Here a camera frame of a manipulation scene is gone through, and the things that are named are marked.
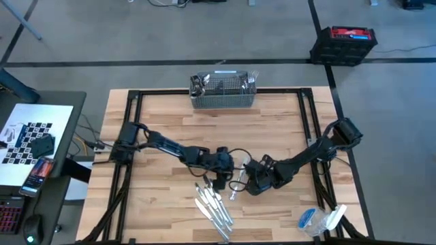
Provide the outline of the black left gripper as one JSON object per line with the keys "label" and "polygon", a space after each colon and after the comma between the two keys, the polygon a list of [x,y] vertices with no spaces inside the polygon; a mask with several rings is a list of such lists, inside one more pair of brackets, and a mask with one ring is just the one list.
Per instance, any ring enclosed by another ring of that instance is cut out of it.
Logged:
{"label": "black left gripper", "polygon": [[220,147],[216,153],[210,153],[208,148],[188,146],[185,148],[185,165],[195,177],[203,177],[208,172],[216,173],[217,178],[212,181],[214,190],[224,190],[226,183],[239,173],[244,167],[244,161],[234,163],[227,147]]}

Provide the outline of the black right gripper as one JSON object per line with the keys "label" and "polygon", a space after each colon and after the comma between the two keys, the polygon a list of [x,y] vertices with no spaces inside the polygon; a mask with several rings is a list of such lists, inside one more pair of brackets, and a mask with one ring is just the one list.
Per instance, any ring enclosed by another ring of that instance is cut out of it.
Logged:
{"label": "black right gripper", "polygon": [[238,181],[247,182],[246,191],[250,195],[257,196],[272,187],[274,163],[275,160],[267,154],[262,157],[261,161],[252,159],[248,164],[242,163],[240,168],[245,171],[239,173]]}

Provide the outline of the grey plastic silverware basket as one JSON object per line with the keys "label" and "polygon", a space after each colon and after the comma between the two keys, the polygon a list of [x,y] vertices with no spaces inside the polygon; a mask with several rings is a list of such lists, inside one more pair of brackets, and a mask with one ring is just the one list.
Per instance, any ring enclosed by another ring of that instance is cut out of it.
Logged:
{"label": "grey plastic silverware basket", "polygon": [[[257,93],[256,83],[248,83],[250,71],[203,71],[197,75],[202,78],[210,74],[209,83],[204,86],[208,89],[207,95],[191,98],[194,109],[224,109],[224,108],[250,108],[253,105]],[[249,85],[250,93],[241,93],[241,84],[246,82]]]}

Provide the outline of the glass cleaner spray bottle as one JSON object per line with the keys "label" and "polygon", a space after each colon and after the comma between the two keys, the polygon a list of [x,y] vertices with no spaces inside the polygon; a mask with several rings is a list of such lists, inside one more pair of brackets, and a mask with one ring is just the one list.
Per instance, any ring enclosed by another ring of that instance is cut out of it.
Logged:
{"label": "glass cleaner spray bottle", "polygon": [[310,237],[318,236],[336,228],[346,210],[347,206],[343,204],[330,212],[321,208],[309,208],[299,218],[298,228]]}

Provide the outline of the red and black toolbox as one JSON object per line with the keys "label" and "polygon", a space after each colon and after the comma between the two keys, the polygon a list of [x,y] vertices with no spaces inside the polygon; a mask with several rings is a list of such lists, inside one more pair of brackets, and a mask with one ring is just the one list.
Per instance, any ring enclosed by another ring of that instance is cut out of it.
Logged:
{"label": "red and black toolbox", "polygon": [[310,59],[316,65],[354,67],[361,64],[376,45],[378,42],[373,29],[326,27],[317,35],[310,50]]}

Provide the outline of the black side desk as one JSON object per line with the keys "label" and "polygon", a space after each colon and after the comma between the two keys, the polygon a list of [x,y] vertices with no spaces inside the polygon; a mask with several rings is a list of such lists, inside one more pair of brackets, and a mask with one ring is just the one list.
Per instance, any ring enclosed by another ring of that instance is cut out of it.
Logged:
{"label": "black side desk", "polygon": [[[71,177],[86,182],[85,180],[89,180],[91,174],[91,170],[79,164],[73,164],[72,160],[66,160],[67,162],[65,163],[67,151],[87,94],[82,91],[39,91],[38,93],[41,97],[37,104],[73,106],[71,116],[66,124],[65,133],[60,140],[59,149],[54,156],[57,163],[51,176],[41,189],[39,201],[36,199],[28,201],[23,214],[23,222],[25,218],[33,214],[33,208],[35,208],[36,214],[42,215],[42,229],[44,232],[42,245],[50,245]],[[6,95],[5,93],[0,95],[0,129],[3,129],[5,126],[14,106],[21,102],[14,95]],[[18,190],[18,187],[0,185],[0,195],[18,195]],[[15,235],[0,234],[0,245],[26,245],[22,234],[22,227],[23,225],[20,226],[20,231]]]}

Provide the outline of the smartphone with lit screen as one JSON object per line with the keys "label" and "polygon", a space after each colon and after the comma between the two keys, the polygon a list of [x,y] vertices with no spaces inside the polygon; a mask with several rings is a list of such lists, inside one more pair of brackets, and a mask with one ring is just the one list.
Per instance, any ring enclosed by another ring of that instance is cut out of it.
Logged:
{"label": "smartphone with lit screen", "polygon": [[48,179],[55,163],[54,159],[48,157],[39,158],[23,182],[19,193],[27,197],[36,197]]}

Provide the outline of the white checkerboard calibration board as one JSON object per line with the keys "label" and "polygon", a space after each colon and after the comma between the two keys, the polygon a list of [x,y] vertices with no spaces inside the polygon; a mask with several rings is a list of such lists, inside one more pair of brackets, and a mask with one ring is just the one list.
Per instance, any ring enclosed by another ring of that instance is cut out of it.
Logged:
{"label": "white checkerboard calibration board", "polygon": [[45,135],[54,138],[54,151],[59,148],[74,107],[17,103],[0,131],[0,186],[20,186],[37,158],[31,153],[31,142]]}

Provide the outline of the black computer mouse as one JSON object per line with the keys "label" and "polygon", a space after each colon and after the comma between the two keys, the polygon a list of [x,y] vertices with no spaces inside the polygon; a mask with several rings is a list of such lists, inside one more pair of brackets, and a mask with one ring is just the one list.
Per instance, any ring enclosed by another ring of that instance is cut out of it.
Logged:
{"label": "black computer mouse", "polygon": [[42,245],[44,239],[43,218],[40,214],[28,217],[23,226],[26,245]]}

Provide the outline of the black backlit keyboard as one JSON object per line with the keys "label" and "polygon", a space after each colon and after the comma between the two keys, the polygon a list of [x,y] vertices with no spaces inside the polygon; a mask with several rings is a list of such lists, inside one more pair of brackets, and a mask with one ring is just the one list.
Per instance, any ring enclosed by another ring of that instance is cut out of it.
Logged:
{"label": "black backlit keyboard", "polygon": [[24,207],[25,197],[0,195],[0,235],[18,233]]}

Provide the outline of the dark blue furniture leg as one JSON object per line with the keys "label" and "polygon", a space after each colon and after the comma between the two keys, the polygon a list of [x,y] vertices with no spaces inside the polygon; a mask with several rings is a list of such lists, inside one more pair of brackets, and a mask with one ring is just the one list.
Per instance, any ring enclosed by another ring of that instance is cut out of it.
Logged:
{"label": "dark blue furniture leg", "polygon": [[0,86],[14,93],[26,103],[36,103],[40,99],[40,95],[34,89],[23,84],[4,68],[0,68]]}

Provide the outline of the black floor box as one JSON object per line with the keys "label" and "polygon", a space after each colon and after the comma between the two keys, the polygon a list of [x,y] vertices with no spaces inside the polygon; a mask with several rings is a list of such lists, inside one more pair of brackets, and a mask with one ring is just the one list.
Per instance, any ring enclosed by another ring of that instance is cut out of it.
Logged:
{"label": "black floor box", "polygon": [[423,10],[423,0],[402,0],[402,7],[404,10]]}

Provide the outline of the grey metal pole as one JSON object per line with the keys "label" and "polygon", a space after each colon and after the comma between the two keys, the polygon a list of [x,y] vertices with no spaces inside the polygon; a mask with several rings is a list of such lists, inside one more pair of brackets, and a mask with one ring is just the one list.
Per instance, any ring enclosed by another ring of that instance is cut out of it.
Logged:
{"label": "grey metal pole", "polygon": [[24,16],[18,12],[18,10],[10,3],[9,0],[0,0],[0,3],[26,28],[32,35],[42,40],[42,35],[27,21]]}

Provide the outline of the black aluminium table frame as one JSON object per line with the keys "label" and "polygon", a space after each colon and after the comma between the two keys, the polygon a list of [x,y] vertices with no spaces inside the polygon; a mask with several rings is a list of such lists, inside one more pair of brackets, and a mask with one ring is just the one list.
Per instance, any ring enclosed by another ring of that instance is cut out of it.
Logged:
{"label": "black aluminium table frame", "polygon": [[[194,109],[185,89],[115,89],[101,136],[114,141],[122,124],[132,120],[185,146],[211,151],[226,146],[235,163],[265,154],[281,160],[304,150],[307,140],[316,140],[336,118],[326,86],[261,88],[250,108],[211,110]],[[130,166],[109,162],[106,153],[95,160],[76,235],[79,244],[222,244],[194,201],[199,199],[195,183],[205,185],[202,177],[193,176],[177,158],[147,148],[134,155]],[[224,205],[234,219],[230,244],[314,243],[297,222],[309,208],[327,208],[318,183],[347,206],[345,215],[359,232],[373,235],[355,160],[340,152],[331,162],[306,164],[280,189],[258,196],[238,193],[234,201],[231,190],[224,190]]]}

